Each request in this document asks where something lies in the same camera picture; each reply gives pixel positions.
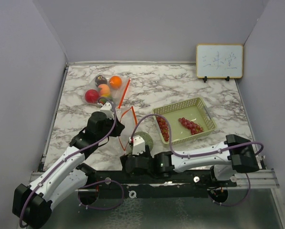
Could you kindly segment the red grape bunch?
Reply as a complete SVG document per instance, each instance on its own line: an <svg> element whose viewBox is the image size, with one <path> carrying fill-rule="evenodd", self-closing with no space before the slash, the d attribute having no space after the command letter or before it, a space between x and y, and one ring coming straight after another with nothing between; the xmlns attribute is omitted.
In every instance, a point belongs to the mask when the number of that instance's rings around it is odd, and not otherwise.
<svg viewBox="0 0 285 229"><path fill-rule="evenodd" d="M157 124L165 142L169 141L170 134L167 122L162 117L156 117Z"/></svg>

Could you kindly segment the red apple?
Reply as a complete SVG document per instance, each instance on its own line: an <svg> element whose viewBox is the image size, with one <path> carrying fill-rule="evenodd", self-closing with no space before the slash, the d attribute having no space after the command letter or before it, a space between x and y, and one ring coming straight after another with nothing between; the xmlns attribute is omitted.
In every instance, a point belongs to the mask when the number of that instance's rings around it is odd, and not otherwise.
<svg viewBox="0 0 285 229"><path fill-rule="evenodd" d="M99 93L94 89L87 90L84 95L84 99L87 103L94 104L98 102Z"/></svg>

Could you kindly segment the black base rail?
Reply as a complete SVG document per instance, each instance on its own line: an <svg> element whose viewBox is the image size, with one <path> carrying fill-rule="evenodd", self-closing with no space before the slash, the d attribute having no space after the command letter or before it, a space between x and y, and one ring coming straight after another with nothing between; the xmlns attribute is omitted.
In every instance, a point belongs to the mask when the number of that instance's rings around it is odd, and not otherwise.
<svg viewBox="0 0 285 229"><path fill-rule="evenodd" d="M210 170L187 170L171 177L153 178L149 175L128 175L122 171L97 171L90 167L79 169L87 176L86 185L79 194L85 198L206 198L207 190L219 187L235 187L230 181L215 181Z"/></svg>

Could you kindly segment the small framed whiteboard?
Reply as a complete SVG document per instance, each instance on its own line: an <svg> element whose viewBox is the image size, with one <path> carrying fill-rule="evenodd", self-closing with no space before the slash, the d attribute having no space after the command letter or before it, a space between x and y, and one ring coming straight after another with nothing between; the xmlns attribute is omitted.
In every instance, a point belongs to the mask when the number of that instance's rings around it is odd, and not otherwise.
<svg viewBox="0 0 285 229"><path fill-rule="evenodd" d="M198 44L196 76L200 79L240 79L244 47L241 44Z"/></svg>

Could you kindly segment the green netted melon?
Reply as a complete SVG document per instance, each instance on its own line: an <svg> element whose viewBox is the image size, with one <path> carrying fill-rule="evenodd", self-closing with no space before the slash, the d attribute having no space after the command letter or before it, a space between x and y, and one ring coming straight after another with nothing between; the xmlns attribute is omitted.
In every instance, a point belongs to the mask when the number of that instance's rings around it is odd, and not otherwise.
<svg viewBox="0 0 285 229"><path fill-rule="evenodd" d="M146 133L146 132L143 132L143 131L139 131L139 132L136 132L134 134L135 135L138 135L138 134L141 134L145 140L145 152L146 152L146 149L147 147L149 148L150 151L152 151L153 149L153 139L151 138L151 136Z"/></svg>

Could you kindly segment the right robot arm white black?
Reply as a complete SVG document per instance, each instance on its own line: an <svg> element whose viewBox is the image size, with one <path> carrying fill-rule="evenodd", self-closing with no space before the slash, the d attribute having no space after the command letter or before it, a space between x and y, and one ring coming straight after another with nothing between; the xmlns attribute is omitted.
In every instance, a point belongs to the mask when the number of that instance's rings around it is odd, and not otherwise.
<svg viewBox="0 0 285 229"><path fill-rule="evenodd" d="M210 183L219 187L235 173L259 171L255 143L238 135L227 135L226 140L213 146L187 150L166 151L151 156L150 148L139 154L127 154L120 158L123 172L129 175L148 175L166 178L186 170L211 166Z"/></svg>

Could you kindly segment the dark purple grape bunch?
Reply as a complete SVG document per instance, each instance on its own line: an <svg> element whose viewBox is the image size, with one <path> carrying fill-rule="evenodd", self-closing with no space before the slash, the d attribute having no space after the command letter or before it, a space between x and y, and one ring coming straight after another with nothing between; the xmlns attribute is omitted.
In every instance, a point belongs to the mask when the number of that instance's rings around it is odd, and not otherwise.
<svg viewBox="0 0 285 229"><path fill-rule="evenodd" d="M204 129L199 124L190 121L188 119L185 119L184 117L179 118L178 121L184 128L190 131L191 135L197 135L204 131Z"/></svg>

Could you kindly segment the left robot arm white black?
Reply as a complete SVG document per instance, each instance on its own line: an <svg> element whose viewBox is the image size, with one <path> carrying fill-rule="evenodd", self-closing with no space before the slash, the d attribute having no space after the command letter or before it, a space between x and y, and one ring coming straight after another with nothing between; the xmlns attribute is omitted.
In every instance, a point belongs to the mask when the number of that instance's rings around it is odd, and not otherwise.
<svg viewBox="0 0 285 229"><path fill-rule="evenodd" d="M96 172L84 161L109 137L118 137L125 128L115 111L92 113L87 126L71 141L62 156L40 177L29 185L20 184L14 191L12 213L19 217L19 226L40 229L49 220L53 210L79 188L99 184L118 184L105 178L97 180Z"/></svg>

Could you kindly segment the yellow green mango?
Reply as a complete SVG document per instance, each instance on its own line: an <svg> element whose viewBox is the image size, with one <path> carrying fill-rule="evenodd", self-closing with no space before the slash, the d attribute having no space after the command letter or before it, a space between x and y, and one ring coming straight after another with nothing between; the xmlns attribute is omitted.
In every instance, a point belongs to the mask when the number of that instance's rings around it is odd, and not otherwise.
<svg viewBox="0 0 285 229"><path fill-rule="evenodd" d="M110 94L103 94L102 97L108 98L109 100L113 100L113 97Z"/></svg>

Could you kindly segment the dark purple plum fruit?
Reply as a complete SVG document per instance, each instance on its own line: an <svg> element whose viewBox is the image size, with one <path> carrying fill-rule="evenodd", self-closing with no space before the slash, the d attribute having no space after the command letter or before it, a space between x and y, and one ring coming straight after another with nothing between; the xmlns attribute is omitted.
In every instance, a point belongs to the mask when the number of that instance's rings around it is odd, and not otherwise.
<svg viewBox="0 0 285 229"><path fill-rule="evenodd" d="M107 84L107 79L103 75L101 75L101 74L97 75L95 77L94 81L95 81L96 87L98 87L101 84Z"/></svg>

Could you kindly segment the clear zip bag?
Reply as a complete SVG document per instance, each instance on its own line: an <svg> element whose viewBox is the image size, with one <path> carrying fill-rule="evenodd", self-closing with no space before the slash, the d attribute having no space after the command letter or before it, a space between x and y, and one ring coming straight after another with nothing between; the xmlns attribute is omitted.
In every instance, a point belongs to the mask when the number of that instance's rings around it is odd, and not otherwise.
<svg viewBox="0 0 285 229"><path fill-rule="evenodd" d="M83 90L83 101L87 104L105 104L108 98L117 108L121 108L126 96L131 78L126 76L108 75L100 73L91 78Z"/></svg>
<svg viewBox="0 0 285 229"><path fill-rule="evenodd" d="M118 110L118 118L121 124L125 126L121 135L118 137L123 152L127 152L129 137L137 125L137 118L134 107L122 107Z"/></svg>

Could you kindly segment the pale green plastic basket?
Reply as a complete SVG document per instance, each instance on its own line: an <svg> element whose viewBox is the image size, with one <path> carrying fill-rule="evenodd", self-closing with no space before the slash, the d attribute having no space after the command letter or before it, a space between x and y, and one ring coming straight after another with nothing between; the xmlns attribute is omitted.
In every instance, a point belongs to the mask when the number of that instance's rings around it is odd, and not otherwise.
<svg viewBox="0 0 285 229"><path fill-rule="evenodd" d="M217 125L200 97L157 107L152 110L164 144L179 144L212 133Z"/></svg>

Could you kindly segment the clear zip top bag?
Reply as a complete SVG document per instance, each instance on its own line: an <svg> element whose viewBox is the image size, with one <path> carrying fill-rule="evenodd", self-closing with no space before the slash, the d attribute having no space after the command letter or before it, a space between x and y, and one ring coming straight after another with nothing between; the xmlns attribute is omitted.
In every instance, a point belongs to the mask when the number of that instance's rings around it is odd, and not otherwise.
<svg viewBox="0 0 285 229"><path fill-rule="evenodd" d="M121 108L126 96L131 78L126 76L108 75L100 73L91 78L83 90L83 101L87 104L105 104L108 98L117 108Z"/></svg>

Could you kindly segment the peach orange pink fruit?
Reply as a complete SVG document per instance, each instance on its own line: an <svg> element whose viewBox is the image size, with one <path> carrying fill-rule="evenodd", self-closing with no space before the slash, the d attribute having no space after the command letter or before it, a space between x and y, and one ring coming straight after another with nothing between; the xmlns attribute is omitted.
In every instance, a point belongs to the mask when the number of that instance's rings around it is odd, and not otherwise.
<svg viewBox="0 0 285 229"><path fill-rule="evenodd" d="M98 86L99 95L102 96L103 94L111 94L110 88L107 84L101 84Z"/></svg>

